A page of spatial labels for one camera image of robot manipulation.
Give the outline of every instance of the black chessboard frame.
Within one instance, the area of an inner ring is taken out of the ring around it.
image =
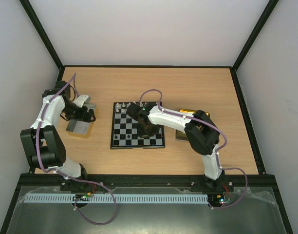
[[[165,148],[164,126],[160,127],[155,136],[140,138],[137,136],[137,121],[126,114],[126,109],[131,102],[114,102],[111,129],[111,149],[156,149]]]

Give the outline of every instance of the purple cable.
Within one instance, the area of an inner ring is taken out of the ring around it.
[[[141,103],[141,99],[143,98],[143,96],[144,96],[146,93],[151,92],[151,91],[156,91],[156,92],[160,93],[160,99],[159,99],[159,101],[158,101],[158,109],[159,109],[160,111],[162,111],[162,112],[164,112],[164,113],[166,113],[166,114],[169,114],[169,115],[173,115],[173,116],[177,116],[177,117],[183,117],[183,115],[181,115],[181,114],[177,114],[177,113],[173,113],[173,112],[170,112],[170,111],[162,110],[162,107],[161,107],[161,105],[160,105],[160,102],[161,102],[161,100],[162,100],[163,94],[162,94],[162,92],[161,92],[160,90],[158,90],[158,89],[149,89],[149,90],[145,91],[145,92],[140,96],[139,101],[138,101],[138,104]],[[224,138],[225,142],[223,143],[222,146],[218,147],[218,148],[216,149],[216,151],[215,151],[215,157],[216,157],[216,162],[217,162],[217,166],[218,166],[218,168],[220,168],[221,170],[224,170],[224,171],[229,171],[229,170],[239,170],[239,171],[241,171],[241,172],[244,174],[244,177],[245,177],[245,188],[244,188],[244,192],[243,192],[243,194],[239,197],[239,199],[238,199],[237,201],[235,201],[234,203],[232,203],[232,204],[230,204],[230,205],[228,205],[228,206],[223,206],[223,207],[212,207],[211,204],[209,204],[210,207],[211,207],[212,209],[224,209],[224,208],[228,208],[228,207],[231,207],[231,206],[236,205],[237,203],[239,203],[239,202],[241,201],[241,199],[244,197],[244,195],[245,195],[245,193],[246,193],[246,190],[247,190],[247,176],[246,176],[246,173],[244,172],[244,170],[242,170],[241,168],[238,168],[238,167],[222,168],[222,167],[221,167],[221,165],[220,165],[220,163],[219,163],[218,151],[227,145],[227,137],[226,137],[226,135],[225,135],[220,129],[218,129],[216,126],[214,126],[214,125],[212,125],[212,124],[210,124],[210,123],[208,123],[208,122],[205,122],[205,121],[203,121],[203,120],[200,120],[200,119],[198,119],[198,118],[194,118],[194,117],[190,117],[190,116],[186,116],[186,118],[191,119],[191,120],[194,120],[194,121],[197,121],[197,122],[200,122],[200,123],[202,123],[202,124],[205,124],[205,125],[207,125],[207,126],[213,128],[214,130],[216,130],[218,133],[220,133],[220,134],[222,135],[222,137]]]
[[[68,85],[72,82],[72,80],[74,81],[74,90],[76,90],[76,87],[75,87],[75,76],[76,76],[76,73],[74,73],[74,75],[72,76],[72,78],[65,84],[65,86],[63,86],[54,96],[52,96],[50,99],[49,99],[49,103],[51,103],[62,91],[64,91],[65,88],[68,87]],[[43,122],[43,118],[44,118],[44,115],[45,115],[45,112],[46,112],[46,109],[49,105],[49,103],[47,103],[45,106],[44,106],[44,109],[41,113],[41,116],[40,116],[40,119],[41,121],[38,123],[37,125],[37,133],[36,133],[36,148],[37,148],[37,160],[38,160],[38,163],[40,165],[40,168],[42,169],[42,171],[44,173],[49,173],[50,171],[54,171],[54,169],[49,169],[49,170],[46,170],[43,166],[43,163],[42,163],[42,159],[41,159],[41,153],[40,153],[40,145],[39,145],[39,136],[40,136],[40,129],[41,129],[41,125],[42,125],[42,122]],[[114,203],[114,212],[113,212],[113,215],[112,217],[107,221],[107,222],[104,222],[104,223],[96,223],[96,222],[93,222],[91,220],[89,220],[88,218],[86,218],[82,213],[81,211],[76,207],[76,202],[74,203],[74,207],[75,209],[79,212],[79,214],[86,220],[88,221],[89,223],[91,224],[94,224],[94,225],[105,225],[105,224],[108,224],[110,222],[112,222],[114,220],[114,218],[116,217],[116,214],[117,214],[117,204],[116,204],[116,200],[115,200],[115,197],[113,195],[113,193],[111,192],[110,189],[108,189],[106,186],[100,184],[100,183],[97,183],[97,182],[94,182],[94,181],[88,181],[88,180],[82,180],[82,179],[77,179],[77,178],[74,178],[72,176],[67,176],[66,174],[62,173],[62,172],[58,172],[57,173],[59,175],[61,175],[62,177],[68,177],[69,179],[72,179],[74,181],[77,181],[77,182],[82,182],[82,183],[90,183],[90,184],[95,184],[97,186],[100,186],[100,187],[103,187],[104,189],[106,189],[110,195],[112,196],[113,198],[113,203]]]
[[[79,96],[80,96],[80,94],[79,94],[79,92],[77,91],[77,89],[76,89],[76,86],[75,86],[75,78],[74,78],[74,80],[73,80],[73,88],[74,88],[74,91],[75,91],[76,97],[79,97]]]

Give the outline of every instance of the purple wire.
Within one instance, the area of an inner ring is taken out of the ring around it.
[[[79,97],[79,96],[80,96],[80,94],[79,94],[79,92],[77,91],[77,89],[76,89],[76,86],[75,86],[75,78],[74,78],[74,80],[73,80],[73,88],[74,88],[74,91],[75,91],[76,97]]]
[[[236,200],[234,203],[230,204],[230,205],[227,205],[227,206],[222,206],[222,207],[213,207],[210,203],[208,204],[212,209],[214,210],[220,210],[220,209],[225,209],[225,208],[230,208],[232,206],[235,206],[237,205],[241,200],[242,198],[244,197],[244,195],[246,194],[246,190],[247,190],[247,176],[246,176],[246,173],[244,172],[244,170],[242,170],[241,168],[239,167],[230,167],[230,168],[222,168],[222,170],[224,171],[229,171],[229,170],[239,170],[243,173],[244,175],[244,178],[245,178],[245,187],[244,187],[244,191],[242,193],[242,195],[239,197],[238,200]]]
[[[162,112],[164,112],[164,113],[166,113],[166,114],[173,115],[173,116],[183,117],[183,115],[181,115],[181,114],[177,114],[177,113],[173,113],[173,112],[170,112],[170,111],[162,110],[162,107],[161,107],[161,105],[160,105],[160,102],[161,102],[161,100],[162,100],[163,94],[162,94],[162,92],[161,92],[160,90],[158,90],[158,89],[149,89],[149,90],[145,91],[145,92],[140,96],[140,98],[139,98],[139,101],[138,101],[138,104],[139,104],[139,105],[140,105],[140,103],[141,103],[141,99],[143,98],[143,96],[144,96],[146,93],[151,92],[151,91],[156,91],[156,92],[160,93],[160,99],[159,99],[159,101],[158,101],[158,109],[159,109],[160,111],[162,111]],[[242,170],[241,168],[238,168],[238,167],[222,168],[222,167],[221,167],[220,162],[219,162],[219,157],[218,157],[218,151],[227,145],[227,137],[226,137],[226,135],[225,135],[220,129],[218,129],[216,126],[214,126],[214,125],[212,125],[212,124],[210,124],[210,123],[208,123],[208,122],[205,122],[205,121],[203,121],[203,120],[200,120],[200,119],[198,119],[198,118],[194,118],[194,117],[190,117],[190,116],[186,116],[186,118],[191,119],[191,120],[194,120],[194,121],[197,121],[197,122],[200,122],[200,123],[202,123],[202,124],[205,124],[205,125],[207,125],[207,126],[213,128],[214,130],[216,130],[218,133],[220,133],[220,134],[222,135],[222,137],[224,138],[224,143],[223,143],[222,146],[218,147],[218,148],[216,149],[216,151],[215,151],[215,157],[216,157],[216,162],[217,162],[217,166],[218,166],[218,168],[220,168],[221,170],[224,170],[224,171],[229,171],[229,170],[239,170],[239,171],[241,171],[241,172],[244,174],[244,177],[245,177],[245,188],[244,188],[244,192],[243,192],[243,194],[239,197],[239,199],[238,199],[237,201],[235,201],[234,203],[232,203],[232,204],[230,204],[230,205],[228,205],[228,206],[223,206],[223,207],[212,207],[211,204],[209,204],[210,207],[211,207],[212,209],[224,209],[224,208],[228,208],[228,207],[231,207],[231,206],[236,205],[237,203],[239,203],[239,202],[241,201],[241,199],[244,197],[244,195],[245,195],[245,193],[246,193],[246,190],[247,190],[247,176],[246,176],[246,173],[244,172],[244,170]]]
[[[62,91],[64,91],[65,88],[68,87],[68,85],[72,82],[72,80],[74,81],[74,90],[76,90],[76,87],[75,87],[75,76],[76,76],[76,73],[74,73],[74,75],[72,76],[72,78],[54,95],[52,96],[50,99],[49,99],[49,103],[51,103]],[[41,125],[42,125],[42,122],[43,122],[43,118],[44,118],[44,115],[45,115],[45,112],[46,112],[46,109],[49,105],[49,103],[47,103],[44,108],[43,108],[43,111],[41,113],[41,116],[40,116],[40,119],[41,121],[38,123],[37,125],[37,133],[36,133],[36,148],[37,148],[37,160],[38,160],[38,163],[40,165],[40,168],[42,169],[42,171],[44,173],[49,173],[50,171],[54,171],[54,169],[49,169],[49,170],[46,170],[43,166],[43,163],[42,163],[42,159],[41,159],[41,153],[40,153],[40,145],[39,145],[39,136],[40,136],[40,129],[41,129]],[[97,186],[100,186],[100,187],[103,187],[104,189],[106,189],[110,195],[112,196],[113,198],[113,203],[114,203],[114,212],[113,212],[113,215],[112,217],[107,221],[107,222],[104,222],[104,223],[96,223],[96,222],[93,222],[91,220],[89,220],[88,218],[86,218],[82,213],[81,211],[76,207],[76,202],[77,200],[75,201],[74,203],[74,207],[76,208],[76,210],[78,211],[78,213],[82,216],[82,218],[84,218],[87,222],[91,223],[91,224],[94,224],[94,225],[105,225],[105,224],[108,224],[110,222],[112,222],[114,220],[114,218],[116,217],[117,215],[117,204],[116,204],[116,200],[115,200],[115,197],[113,195],[113,193],[111,192],[110,189],[108,189],[106,186],[100,184],[100,183],[97,183],[97,182],[94,182],[94,181],[88,181],[88,180],[82,180],[82,179],[77,179],[75,177],[72,177],[72,176],[67,176],[66,174],[62,173],[62,172],[59,172],[57,171],[57,173],[59,175],[61,175],[62,177],[68,177],[69,179],[72,179],[74,181],[77,181],[77,182],[82,182],[82,183],[90,183],[90,184],[95,184]]]

